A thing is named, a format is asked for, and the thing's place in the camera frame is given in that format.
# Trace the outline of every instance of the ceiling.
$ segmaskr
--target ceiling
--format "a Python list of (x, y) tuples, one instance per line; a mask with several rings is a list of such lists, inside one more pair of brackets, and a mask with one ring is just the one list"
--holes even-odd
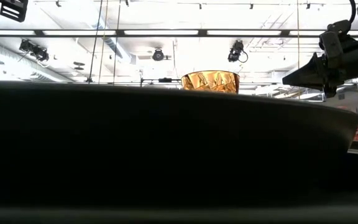
[[(30, 0), (27, 16), (19, 23), (0, 16), (0, 29), (94, 29), (99, 18), (107, 29), (321, 29), (329, 23), (348, 19), (348, 0)], [(352, 26), (358, 30), (358, 17)], [(8, 50), (26, 60), (19, 46), (23, 38), (0, 37), (0, 52)], [(321, 53), (318, 38), (271, 37), (120, 37), (117, 46), (135, 58), (131, 63), (118, 60), (114, 48), (102, 38), (25, 38), (48, 49), (47, 70), (73, 82), (84, 82), (91, 74), (94, 82), (139, 83), (140, 78), (180, 78), (198, 70), (228, 70), (241, 76), (241, 83), (267, 83), (268, 93), (288, 90), (268, 83), (280, 83), (283, 76), (306, 64), (314, 52)], [(227, 55), (236, 40), (242, 40), (249, 59), (229, 63)], [(162, 49), (169, 60), (151, 59)], [(84, 63), (75, 70), (73, 62)], [(243, 94), (263, 85), (244, 85)]]

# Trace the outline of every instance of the dark foreground object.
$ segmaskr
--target dark foreground object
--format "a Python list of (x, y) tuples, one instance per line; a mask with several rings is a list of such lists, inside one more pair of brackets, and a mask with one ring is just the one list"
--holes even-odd
[[(358, 155), (346, 153), (357, 125), (357, 115), (347, 111), (268, 98), (0, 83), (0, 207), (358, 205)], [(30, 216), (31, 223), (45, 215), (71, 217), (70, 211), (21, 212), (10, 215)], [(87, 218), (171, 223), (196, 216), (97, 214), (100, 220)], [(0, 221), (13, 222), (10, 215)]]

